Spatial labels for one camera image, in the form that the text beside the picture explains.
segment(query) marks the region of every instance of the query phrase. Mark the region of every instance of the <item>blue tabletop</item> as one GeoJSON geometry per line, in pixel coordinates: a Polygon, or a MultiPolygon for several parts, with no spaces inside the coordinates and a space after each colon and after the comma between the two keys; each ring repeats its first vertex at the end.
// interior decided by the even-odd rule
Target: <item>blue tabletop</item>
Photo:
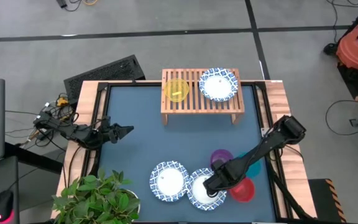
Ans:
{"type": "Polygon", "coordinates": [[[225,202],[213,211],[194,207],[187,196],[177,202],[159,201],[149,187],[153,168],[163,161],[178,161],[192,173],[209,167],[214,150],[227,149],[234,157],[251,150],[260,141],[254,96],[243,86],[245,115],[237,125],[223,114],[170,115],[161,119],[160,86],[112,87],[107,115],[111,123],[133,125],[135,129],[117,144],[103,145],[100,167],[106,172],[124,171],[133,184],[126,188],[141,200],[142,222],[274,222],[274,211],[264,159],[252,178],[255,197],[249,203],[236,202],[227,193],[225,202]]]}

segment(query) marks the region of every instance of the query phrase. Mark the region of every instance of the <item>blue and white plate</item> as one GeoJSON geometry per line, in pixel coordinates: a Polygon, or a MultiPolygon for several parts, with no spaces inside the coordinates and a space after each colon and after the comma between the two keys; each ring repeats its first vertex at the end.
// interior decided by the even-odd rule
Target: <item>blue and white plate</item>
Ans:
{"type": "Polygon", "coordinates": [[[210,68],[200,77],[200,91],[216,102],[230,100],[238,86],[236,77],[225,68],[210,68]]]}
{"type": "Polygon", "coordinates": [[[187,193],[189,173],[177,161],[161,162],[150,175],[153,194],[164,202],[175,202],[187,193]]]}
{"type": "Polygon", "coordinates": [[[210,168],[202,168],[194,171],[190,175],[190,181],[187,185],[187,196],[190,202],[197,208],[210,211],[223,204],[226,198],[226,191],[221,190],[215,197],[211,198],[207,195],[203,182],[210,178],[214,172],[210,168]]]}

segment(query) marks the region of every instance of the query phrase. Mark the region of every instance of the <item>yellow cup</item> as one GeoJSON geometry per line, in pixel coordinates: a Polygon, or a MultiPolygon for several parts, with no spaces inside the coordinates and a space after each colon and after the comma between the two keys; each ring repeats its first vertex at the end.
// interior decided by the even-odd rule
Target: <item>yellow cup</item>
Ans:
{"type": "Polygon", "coordinates": [[[180,78],[169,80],[165,84],[164,93],[170,101],[181,102],[189,94],[189,84],[180,78]]]}

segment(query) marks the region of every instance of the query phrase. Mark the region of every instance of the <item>floor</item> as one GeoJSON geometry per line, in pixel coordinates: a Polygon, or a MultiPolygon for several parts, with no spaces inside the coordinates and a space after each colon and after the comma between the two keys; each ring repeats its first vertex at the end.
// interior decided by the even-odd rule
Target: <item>floor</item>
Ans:
{"type": "MultiPolygon", "coordinates": [[[[338,37],[357,15],[358,8],[337,7],[338,37]]],[[[132,54],[148,80],[160,79],[163,68],[207,67],[238,68],[242,79],[283,80],[291,112],[308,130],[300,144],[308,177],[332,179],[347,220],[358,223],[358,134],[335,135],[324,120],[332,102],[351,100],[336,59],[321,51],[333,41],[334,20],[325,0],[99,0],[72,13],[53,0],[0,0],[6,108],[36,113],[65,91],[64,79],[132,54]]],[[[354,131],[348,119],[356,116],[353,104],[328,114],[342,133],[354,131]]],[[[33,119],[7,113],[6,131],[30,128],[33,119]]],[[[60,153],[53,145],[31,150],[51,158],[60,153]]],[[[21,223],[49,218],[58,178],[37,171],[21,180],[21,223]]]]}

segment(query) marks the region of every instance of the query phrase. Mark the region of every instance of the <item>wooden rack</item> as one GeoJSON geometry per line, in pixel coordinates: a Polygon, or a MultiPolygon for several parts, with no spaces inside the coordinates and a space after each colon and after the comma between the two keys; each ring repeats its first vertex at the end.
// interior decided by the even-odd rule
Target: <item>wooden rack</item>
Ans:
{"type": "MultiPolygon", "coordinates": [[[[162,70],[162,89],[161,89],[161,115],[164,125],[168,123],[170,114],[230,114],[233,124],[237,124],[244,114],[244,99],[242,90],[239,86],[237,93],[229,101],[215,102],[200,92],[198,81],[200,76],[207,68],[179,68],[162,70]],[[189,84],[189,94],[179,103],[172,102],[164,93],[166,83],[175,78],[181,78],[189,84]]],[[[237,78],[240,84],[239,70],[236,68],[228,69],[237,78]]]]}

